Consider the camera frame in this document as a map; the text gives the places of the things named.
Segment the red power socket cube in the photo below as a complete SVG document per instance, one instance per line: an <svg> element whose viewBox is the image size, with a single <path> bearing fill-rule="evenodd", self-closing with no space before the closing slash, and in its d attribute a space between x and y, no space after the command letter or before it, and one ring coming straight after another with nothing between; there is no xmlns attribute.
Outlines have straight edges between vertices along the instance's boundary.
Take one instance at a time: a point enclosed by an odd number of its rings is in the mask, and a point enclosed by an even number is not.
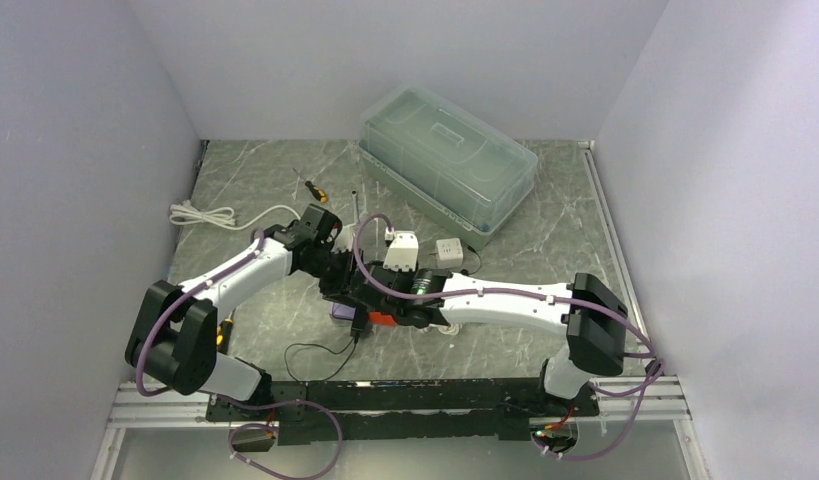
<svg viewBox="0 0 819 480"><path fill-rule="evenodd" d="M368 313L369 322L373 325L378 326L386 326L386 327L396 327L397 323L395 319L388 314L384 314L381 312L372 311Z"/></svg>

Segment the black TP-Link power adapter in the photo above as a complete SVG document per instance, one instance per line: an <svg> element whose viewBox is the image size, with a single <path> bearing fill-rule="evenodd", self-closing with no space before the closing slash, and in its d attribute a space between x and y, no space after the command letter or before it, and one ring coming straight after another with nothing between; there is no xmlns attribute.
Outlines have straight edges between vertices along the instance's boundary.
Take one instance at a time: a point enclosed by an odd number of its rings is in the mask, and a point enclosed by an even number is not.
<svg viewBox="0 0 819 480"><path fill-rule="evenodd" d="M351 326L350 326L350 340L348 341L347 345L345 347L343 347L341 350L334 351L334 350L331 350L330 348L328 348L328 347L326 347L324 345L316 344L316 343L299 343L299 342L292 343L291 345L289 345L286 348L286 350L283 353L283 360L284 360L284 363L285 363L286 372L288 373L288 375L294 381L299 382L299 383L303 383L303 380L297 378L292 373L292 369L291 369L291 366L290 366L290 360L288 358L288 352L293 347L319 348L321 350L327 351L331 355L339 355L341 353L344 353L346 350L348 350L349 353L347 354L345 359L342 361L342 363L339 365L339 367L332 374L330 374L327 377L323 378L323 381L332 380L339 373L342 372L342 370L345 368L347 363L352 359L353 355L355 354L355 351L357 349L357 346L358 346L360 340L365 335L365 332L368 329L368 324L369 324L369 312L364 308L357 307L357 308L353 309L353 317L352 317Z"/></svg>

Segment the white tiger cube socket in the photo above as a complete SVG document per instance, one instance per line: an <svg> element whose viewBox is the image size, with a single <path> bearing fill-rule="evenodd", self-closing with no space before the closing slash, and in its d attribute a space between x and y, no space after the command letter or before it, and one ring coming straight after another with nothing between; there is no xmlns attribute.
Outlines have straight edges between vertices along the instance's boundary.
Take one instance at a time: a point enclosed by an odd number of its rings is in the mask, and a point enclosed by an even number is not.
<svg viewBox="0 0 819 480"><path fill-rule="evenodd" d="M435 242L435 258L440 269L454 269L461 267L464 262L464 252L459 238L438 239Z"/></svg>

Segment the purple USB hub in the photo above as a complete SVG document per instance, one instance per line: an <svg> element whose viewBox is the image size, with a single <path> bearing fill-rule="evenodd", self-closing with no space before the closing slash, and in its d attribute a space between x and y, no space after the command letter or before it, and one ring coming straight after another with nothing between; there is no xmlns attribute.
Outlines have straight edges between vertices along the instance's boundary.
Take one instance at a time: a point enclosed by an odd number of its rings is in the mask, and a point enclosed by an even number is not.
<svg viewBox="0 0 819 480"><path fill-rule="evenodd" d="M331 303L329 316L336 322L352 322L356 316L356 309L339 303Z"/></svg>

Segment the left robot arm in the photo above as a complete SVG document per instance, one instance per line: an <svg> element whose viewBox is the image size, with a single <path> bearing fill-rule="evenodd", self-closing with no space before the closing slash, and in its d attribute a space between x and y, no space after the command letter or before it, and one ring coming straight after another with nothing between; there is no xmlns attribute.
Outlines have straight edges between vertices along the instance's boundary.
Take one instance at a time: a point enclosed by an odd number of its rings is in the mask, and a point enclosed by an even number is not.
<svg viewBox="0 0 819 480"><path fill-rule="evenodd" d="M209 272L145 292L125 350L144 397L175 391L214 394L249 420L272 406L272 377L217 348L217 327L266 286L302 271L317 279L340 276L346 256L334 252L343 231L338 216L311 204L289 225L252 230L247 247Z"/></svg>

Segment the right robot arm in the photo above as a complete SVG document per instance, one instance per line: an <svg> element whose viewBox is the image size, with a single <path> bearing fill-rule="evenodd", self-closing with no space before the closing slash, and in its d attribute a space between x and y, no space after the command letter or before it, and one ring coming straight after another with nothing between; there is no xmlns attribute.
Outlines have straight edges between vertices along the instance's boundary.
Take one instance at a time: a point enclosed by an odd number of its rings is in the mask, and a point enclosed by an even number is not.
<svg viewBox="0 0 819 480"><path fill-rule="evenodd" d="M494 282L444 270L393 271L356 263L350 287L359 304L419 329L488 324L534 329L565 343L542 367L536 401L559 415L596 377L624 370L627 309L600 280L578 273L571 283Z"/></svg>

